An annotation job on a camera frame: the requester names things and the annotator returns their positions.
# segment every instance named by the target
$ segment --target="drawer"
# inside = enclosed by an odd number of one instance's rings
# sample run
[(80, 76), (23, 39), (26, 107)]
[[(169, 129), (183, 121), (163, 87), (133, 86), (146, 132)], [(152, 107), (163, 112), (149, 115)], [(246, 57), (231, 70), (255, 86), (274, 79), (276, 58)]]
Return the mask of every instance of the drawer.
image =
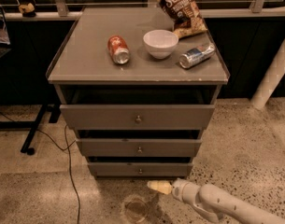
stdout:
[(194, 157), (201, 140), (80, 139), (83, 156)]
[(216, 85), (78, 85), (61, 86), (68, 104), (209, 105)]
[(88, 164), (95, 177), (186, 177), (190, 175), (191, 163), (93, 163)]
[(214, 105), (61, 105), (69, 128), (76, 130), (205, 129)]

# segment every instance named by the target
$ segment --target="silver soda can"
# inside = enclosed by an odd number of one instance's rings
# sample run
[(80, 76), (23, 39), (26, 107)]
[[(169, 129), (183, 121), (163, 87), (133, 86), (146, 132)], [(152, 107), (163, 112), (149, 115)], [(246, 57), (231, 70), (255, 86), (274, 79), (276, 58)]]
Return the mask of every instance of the silver soda can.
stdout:
[(210, 58), (215, 54), (216, 47), (213, 43), (205, 43), (197, 48), (193, 48), (179, 56), (179, 64), (189, 69), (198, 63)]

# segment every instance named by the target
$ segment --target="white column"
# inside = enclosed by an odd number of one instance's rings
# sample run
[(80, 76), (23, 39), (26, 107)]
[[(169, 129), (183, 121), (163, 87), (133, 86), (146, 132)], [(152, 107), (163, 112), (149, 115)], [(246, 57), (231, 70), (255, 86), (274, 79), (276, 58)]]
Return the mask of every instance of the white column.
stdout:
[(285, 74), (285, 39), (264, 78), (251, 99), (254, 107), (262, 109)]

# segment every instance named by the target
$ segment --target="power cord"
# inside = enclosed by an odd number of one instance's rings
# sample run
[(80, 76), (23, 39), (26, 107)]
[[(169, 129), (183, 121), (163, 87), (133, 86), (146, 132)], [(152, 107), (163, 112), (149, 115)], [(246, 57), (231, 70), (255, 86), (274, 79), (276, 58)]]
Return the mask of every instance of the power cord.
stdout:
[[(15, 123), (18, 123), (17, 121), (9, 118), (7, 115), (5, 115), (3, 112), (0, 111), (0, 115), (5, 117), (6, 119), (12, 121), (12, 122), (15, 122)], [(43, 131), (40, 131), (38, 129), (36, 129), (37, 131), (45, 134), (50, 140), (51, 142), (57, 146), (57, 148), (59, 148), (62, 152), (65, 152), (65, 151), (68, 151), (68, 173), (69, 173), (69, 177), (70, 177), (70, 180), (71, 180), (71, 183), (72, 183), (72, 186), (73, 186), (73, 189), (74, 191), (76, 192), (76, 195), (77, 195), (77, 200), (78, 200), (78, 217), (77, 217), (77, 223), (79, 224), (79, 217), (80, 217), (80, 199), (79, 199), (79, 196), (78, 196), (78, 191), (77, 191), (77, 188), (76, 188), (76, 185), (75, 185), (75, 182), (74, 182), (74, 178), (72, 176), (72, 167), (71, 167), (71, 152), (70, 152), (70, 147), (75, 144), (76, 140), (74, 140), (71, 144), (68, 144), (68, 141), (67, 141), (67, 133), (66, 133), (66, 128), (67, 128), (67, 124), (65, 125), (64, 127), (64, 137), (65, 137), (65, 142), (66, 142), (66, 148), (61, 148), (54, 140), (53, 138), (50, 137), (50, 135), (48, 135), (47, 133), (43, 132)]]

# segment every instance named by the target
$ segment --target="snack bag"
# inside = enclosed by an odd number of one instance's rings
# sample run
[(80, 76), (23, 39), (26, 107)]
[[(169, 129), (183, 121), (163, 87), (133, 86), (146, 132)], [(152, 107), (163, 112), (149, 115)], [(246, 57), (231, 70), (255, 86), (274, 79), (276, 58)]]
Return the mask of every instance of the snack bag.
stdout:
[(162, 10), (174, 21), (178, 38), (207, 30), (195, 0), (157, 0)]

